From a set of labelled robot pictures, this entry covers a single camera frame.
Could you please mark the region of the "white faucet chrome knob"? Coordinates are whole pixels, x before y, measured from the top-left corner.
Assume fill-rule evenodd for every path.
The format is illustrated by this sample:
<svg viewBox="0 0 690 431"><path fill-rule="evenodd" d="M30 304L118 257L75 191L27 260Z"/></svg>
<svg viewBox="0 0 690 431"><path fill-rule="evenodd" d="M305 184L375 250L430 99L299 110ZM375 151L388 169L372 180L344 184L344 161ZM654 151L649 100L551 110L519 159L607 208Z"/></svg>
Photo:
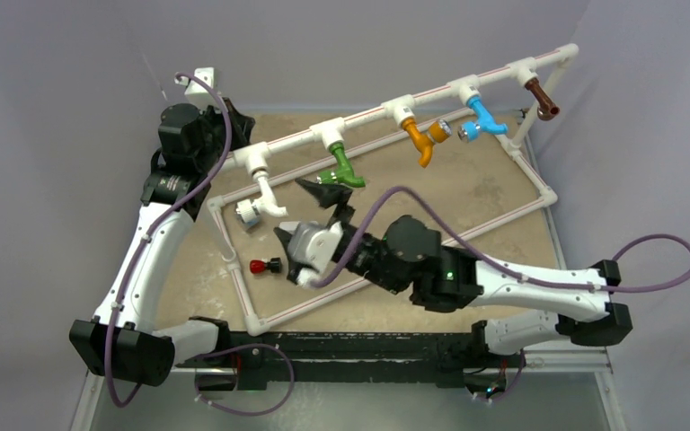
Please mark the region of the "white faucet chrome knob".
<svg viewBox="0 0 690 431"><path fill-rule="evenodd" d="M262 215L281 218L288 216L286 207L280 207L269 182L269 174L259 169L252 174L252 179L259 186L261 195L255 199L239 201L235 206L235 215L244 229L250 229L260 222Z"/></svg>

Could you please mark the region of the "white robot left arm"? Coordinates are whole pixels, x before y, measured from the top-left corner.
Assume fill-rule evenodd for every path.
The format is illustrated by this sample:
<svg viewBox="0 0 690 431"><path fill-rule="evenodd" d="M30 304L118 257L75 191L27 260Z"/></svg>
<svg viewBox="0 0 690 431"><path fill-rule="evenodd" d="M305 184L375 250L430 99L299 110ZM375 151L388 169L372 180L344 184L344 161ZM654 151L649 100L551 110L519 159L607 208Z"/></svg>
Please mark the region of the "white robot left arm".
<svg viewBox="0 0 690 431"><path fill-rule="evenodd" d="M159 216L208 176L221 156L226 136L231 149L249 143L253 118L238 112L225 98L228 115L209 107L199 110L178 103L160 115L160 146L150 161L137 229L110 292L89 321L74 321L69 340L89 371L105 374L105 343L111 311L120 308L111 341L111 374L131 383L158 386L175 365L198 356L208 366L226 364L232 343L222 337L225 321L192 317L158 330L156 315L164 281L184 240L195 224L209 189L204 188L163 221Z"/></svg>

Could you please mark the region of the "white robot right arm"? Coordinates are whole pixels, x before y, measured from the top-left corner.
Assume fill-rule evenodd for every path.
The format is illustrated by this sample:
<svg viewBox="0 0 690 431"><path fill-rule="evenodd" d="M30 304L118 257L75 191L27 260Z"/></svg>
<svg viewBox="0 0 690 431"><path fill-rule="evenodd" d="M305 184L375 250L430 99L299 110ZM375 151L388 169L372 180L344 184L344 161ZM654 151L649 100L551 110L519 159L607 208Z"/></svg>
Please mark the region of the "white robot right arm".
<svg viewBox="0 0 690 431"><path fill-rule="evenodd" d="M394 295L408 292L414 305L429 312L484 305L521 308L518 316L474 325L468 352L479 365L559 339L582 347L614 346L633 329L629 308L609 294L620 280L612 260L573 271L514 264L464 245L445 245L445 224L431 229L412 215L398 217L374 236L365 225L351 223L349 188L309 180L300 186L332 215L324 224L291 222L274 228L287 257L289 281L319 288L348 271Z"/></svg>

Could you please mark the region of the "green faucet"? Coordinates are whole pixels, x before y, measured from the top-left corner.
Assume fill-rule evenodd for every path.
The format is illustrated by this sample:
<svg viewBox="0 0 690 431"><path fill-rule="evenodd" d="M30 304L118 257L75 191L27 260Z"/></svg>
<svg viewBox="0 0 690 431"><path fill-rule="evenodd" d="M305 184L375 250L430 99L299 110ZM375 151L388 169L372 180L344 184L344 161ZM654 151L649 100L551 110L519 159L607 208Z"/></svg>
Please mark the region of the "green faucet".
<svg viewBox="0 0 690 431"><path fill-rule="evenodd" d="M364 188L366 186L365 179L355 174L342 141L330 145L328 151L336 162L336 168L318 173L316 181L319 184L341 184L351 188Z"/></svg>

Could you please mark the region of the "orange faucet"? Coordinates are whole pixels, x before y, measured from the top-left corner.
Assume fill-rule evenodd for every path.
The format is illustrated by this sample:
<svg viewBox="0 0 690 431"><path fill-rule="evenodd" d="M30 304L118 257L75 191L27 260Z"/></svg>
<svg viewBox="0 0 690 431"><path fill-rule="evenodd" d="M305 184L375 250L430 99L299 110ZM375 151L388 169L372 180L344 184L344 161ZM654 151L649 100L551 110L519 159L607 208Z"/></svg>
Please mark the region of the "orange faucet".
<svg viewBox="0 0 690 431"><path fill-rule="evenodd" d="M420 153L418 163L422 168L426 168L431 162L434 146L445 142L451 136L451 127L444 119L431 123L425 132L419 131L414 117L404 119L400 127L408 134L415 149Z"/></svg>

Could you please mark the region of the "blue faucet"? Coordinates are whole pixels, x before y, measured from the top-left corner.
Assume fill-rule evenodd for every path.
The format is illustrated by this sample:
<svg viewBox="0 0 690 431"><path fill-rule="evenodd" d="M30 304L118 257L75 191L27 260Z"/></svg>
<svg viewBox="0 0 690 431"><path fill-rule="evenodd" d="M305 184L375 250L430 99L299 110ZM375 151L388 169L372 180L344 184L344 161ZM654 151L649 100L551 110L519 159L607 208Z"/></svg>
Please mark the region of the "blue faucet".
<svg viewBox="0 0 690 431"><path fill-rule="evenodd" d="M470 97L465 103L466 107L473 111L477 120L470 120L463 123L457 129L457 135L465 142L472 142L481 134L505 135L508 132L506 124L497 123L491 113L482 103L479 95Z"/></svg>

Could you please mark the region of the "brown faucet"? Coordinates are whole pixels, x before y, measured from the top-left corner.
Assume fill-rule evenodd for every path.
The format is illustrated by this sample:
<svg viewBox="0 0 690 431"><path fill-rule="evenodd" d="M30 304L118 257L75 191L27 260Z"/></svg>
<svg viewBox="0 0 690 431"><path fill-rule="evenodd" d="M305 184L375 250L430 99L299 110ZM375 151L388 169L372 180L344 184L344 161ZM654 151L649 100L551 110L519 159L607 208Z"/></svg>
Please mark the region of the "brown faucet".
<svg viewBox="0 0 690 431"><path fill-rule="evenodd" d="M554 119L561 111L560 107L552 100L537 77L525 82L524 88L535 98L537 104L537 117L542 121Z"/></svg>

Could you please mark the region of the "white PVC pipe frame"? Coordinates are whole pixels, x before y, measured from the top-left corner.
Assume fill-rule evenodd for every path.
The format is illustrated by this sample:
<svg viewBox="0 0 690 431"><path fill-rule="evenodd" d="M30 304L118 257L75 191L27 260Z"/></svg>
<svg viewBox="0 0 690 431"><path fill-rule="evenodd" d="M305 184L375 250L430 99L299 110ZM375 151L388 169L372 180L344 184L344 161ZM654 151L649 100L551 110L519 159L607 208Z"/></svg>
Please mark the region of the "white PVC pipe frame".
<svg viewBox="0 0 690 431"><path fill-rule="evenodd" d="M557 194L527 153L536 118L533 110L507 114L506 135L482 136L471 144L452 137L423 168L407 134L393 130L384 110L349 116L346 155L367 180L350 203L364 215L388 188L403 185L415 189L461 239L480 250L519 264L557 268L558 250L547 223ZM349 272L319 290L293 286L282 276L254 276L251 259L282 252L272 232L278 221L268 217L242 229L234 206L260 190L245 185L237 172L224 181L208 204L236 257L206 272L206 291L194 302L233 330L459 332L476 321L516 313L513 307L494 305L428 312L413 305L407 292L391 294Z"/></svg>

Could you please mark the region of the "aluminium table frame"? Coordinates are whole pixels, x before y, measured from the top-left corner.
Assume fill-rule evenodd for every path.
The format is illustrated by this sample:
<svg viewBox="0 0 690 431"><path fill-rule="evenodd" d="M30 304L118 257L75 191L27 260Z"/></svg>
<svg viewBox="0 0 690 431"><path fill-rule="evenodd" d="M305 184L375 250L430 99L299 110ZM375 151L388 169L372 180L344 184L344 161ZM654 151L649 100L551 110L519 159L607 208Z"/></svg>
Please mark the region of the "aluminium table frame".
<svg viewBox="0 0 690 431"><path fill-rule="evenodd" d="M610 428L627 428L604 348L545 343L500 355L483 345L484 328L479 321L467 333L269 331L253 336L222 326L215 352L171 365L156 356L137 365L126 380L155 388L170 375L186 373L204 387L206 375L225 374L227 387L242 391L264 390L272 382L431 383L439 389L465 388L492 403L525 372L584 373L594 376Z"/></svg>

